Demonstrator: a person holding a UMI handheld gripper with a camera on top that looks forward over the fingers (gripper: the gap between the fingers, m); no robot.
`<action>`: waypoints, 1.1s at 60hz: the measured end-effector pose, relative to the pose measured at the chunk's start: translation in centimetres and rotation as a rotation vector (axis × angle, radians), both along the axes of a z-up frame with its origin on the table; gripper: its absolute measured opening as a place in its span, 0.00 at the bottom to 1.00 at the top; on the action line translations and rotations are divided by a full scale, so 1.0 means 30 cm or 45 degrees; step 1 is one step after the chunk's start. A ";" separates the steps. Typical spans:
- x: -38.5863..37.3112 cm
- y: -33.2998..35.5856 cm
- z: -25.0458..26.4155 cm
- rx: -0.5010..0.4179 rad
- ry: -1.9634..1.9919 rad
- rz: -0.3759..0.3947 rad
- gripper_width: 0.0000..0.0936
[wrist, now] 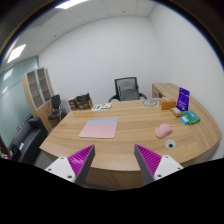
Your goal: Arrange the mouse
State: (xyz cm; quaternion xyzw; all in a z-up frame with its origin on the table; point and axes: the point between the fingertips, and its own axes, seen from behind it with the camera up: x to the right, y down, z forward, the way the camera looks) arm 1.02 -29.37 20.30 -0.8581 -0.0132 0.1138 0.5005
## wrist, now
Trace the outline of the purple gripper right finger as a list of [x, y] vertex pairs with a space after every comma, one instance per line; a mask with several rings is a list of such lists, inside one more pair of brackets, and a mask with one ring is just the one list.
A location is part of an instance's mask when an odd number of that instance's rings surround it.
[[182, 166], [171, 156], [160, 156], [138, 144], [135, 145], [134, 155], [140, 167], [145, 184], [160, 180], [182, 169]]

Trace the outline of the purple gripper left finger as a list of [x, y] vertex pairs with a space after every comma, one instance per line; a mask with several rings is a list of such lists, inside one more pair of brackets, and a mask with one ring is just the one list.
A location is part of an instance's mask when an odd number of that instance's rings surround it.
[[59, 157], [46, 168], [46, 171], [83, 186], [94, 157], [95, 146], [90, 145], [69, 157]]

